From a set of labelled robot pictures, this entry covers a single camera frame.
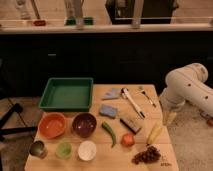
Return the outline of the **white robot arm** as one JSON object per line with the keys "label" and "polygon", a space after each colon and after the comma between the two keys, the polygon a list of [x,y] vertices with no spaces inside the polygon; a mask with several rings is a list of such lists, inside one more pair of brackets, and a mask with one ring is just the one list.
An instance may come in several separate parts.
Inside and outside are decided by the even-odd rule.
{"label": "white robot arm", "polygon": [[213,88],[205,85],[208,79],[206,67],[192,63],[170,71],[165,77],[166,87],[159,96],[163,110],[163,124],[170,125],[186,101],[196,105],[213,118]]}

